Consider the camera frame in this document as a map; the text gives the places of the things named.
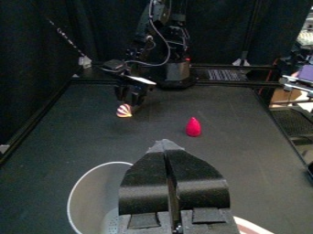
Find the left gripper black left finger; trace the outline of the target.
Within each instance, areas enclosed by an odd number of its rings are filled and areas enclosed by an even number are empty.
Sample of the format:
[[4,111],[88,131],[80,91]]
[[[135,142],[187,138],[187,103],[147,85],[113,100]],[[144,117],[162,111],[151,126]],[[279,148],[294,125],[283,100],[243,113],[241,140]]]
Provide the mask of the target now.
[[156,141],[127,169],[119,188],[119,234],[171,234],[164,152]]

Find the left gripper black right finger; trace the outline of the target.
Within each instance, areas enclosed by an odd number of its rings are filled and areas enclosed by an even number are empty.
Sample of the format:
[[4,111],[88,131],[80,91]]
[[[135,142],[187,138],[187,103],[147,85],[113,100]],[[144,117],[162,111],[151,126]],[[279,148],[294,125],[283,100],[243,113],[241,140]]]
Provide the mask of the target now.
[[163,159],[178,234],[239,234],[227,182],[215,167],[167,139]]

